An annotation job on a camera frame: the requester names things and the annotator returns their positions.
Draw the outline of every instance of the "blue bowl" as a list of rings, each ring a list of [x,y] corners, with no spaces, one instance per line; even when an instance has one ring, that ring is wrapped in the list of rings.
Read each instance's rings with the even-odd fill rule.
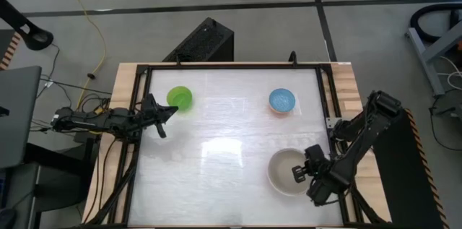
[[[290,112],[295,107],[295,96],[287,89],[276,89],[269,95],[269,105],[278,113]]]

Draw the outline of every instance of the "white bowl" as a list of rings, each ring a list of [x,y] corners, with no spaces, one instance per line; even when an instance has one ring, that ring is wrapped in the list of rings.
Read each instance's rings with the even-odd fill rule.
[[[303,167],[304,164],[305,154],[300,150],[283,149],[274,153],[268,164],[269,182],[277,191],[287,196],[306,194],[310,179],[297,183],[292,175],[293,167]]]

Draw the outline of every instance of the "black box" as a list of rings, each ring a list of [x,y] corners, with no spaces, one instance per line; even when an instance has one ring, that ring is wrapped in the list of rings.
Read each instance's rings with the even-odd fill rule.
[[[163,62],[234,61],[234,31],[207,17]]]

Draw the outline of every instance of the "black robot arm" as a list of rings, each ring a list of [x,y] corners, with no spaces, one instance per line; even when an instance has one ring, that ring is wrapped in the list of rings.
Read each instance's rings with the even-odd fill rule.
[[[332,193],[343,195],[351,189],[357,164],[374,142],[403,112],[401,103],[384,92],[372,92],[363,112],[351,121],[339,121],[330,132],[329,139],[338,143],[351,142],[344,154],[328,160],[317,144],[305,150],[305,167],[292,168],[296,182],[312,176],[307,195],[316,206],[325,205]]]
[[[73,111],[69,107],[55,112],[51,126],[55,131],[85,129],[89,131],[107,132],[116,139],[135,142],[139,138],[139,130],[151,125],[157,127],[161,138],[166,134],[162,127],[178,107],[158,105],[152,94],[141,101],[141,110],[137,113],[126,108],[114,108],[100,113]]]

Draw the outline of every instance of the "floor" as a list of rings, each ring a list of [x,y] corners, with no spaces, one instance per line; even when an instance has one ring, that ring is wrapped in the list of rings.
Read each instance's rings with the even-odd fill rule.
[[[61,49],[53,78],[83,85],[103,53],[100,37],[84,18],[76,0],[9,0],[36,25],[55,35]],[[384,90],[410,108],[417,121],[435,183],[451,227],[462,226],[462,153],[442,148],[431,132],[431,87],[404,33],[411,15],[437,2],[462,0],[82,0],[101,29],[108,57],[94,89],[111,91],[118,64],[161,61],[206,17],[235,31],[236,61],[286,61],[296,51],[301,61],[350,61],[363,102],[372,90]],[[446,14],[422,19],[426,30],[447,30]],[[0,22],[0,29],[9,29]],[[10,68],[40,65],[51,70],[56,48],[30,51],[20,43]],[[452,69],[442,62],[441,70]],[[67,89],[75,107],[80,91]],[[452,92],[438,105],[460,94]],[[49,120],[69,105],[56,86],[38,99],[34,118]],[[435,118],[441,142],[462,148],[460,123]],[[34,133],[30,141],[61,150],[76,146],[71,137]],[[75,207],[43,214],[41,227],[76,225]]]

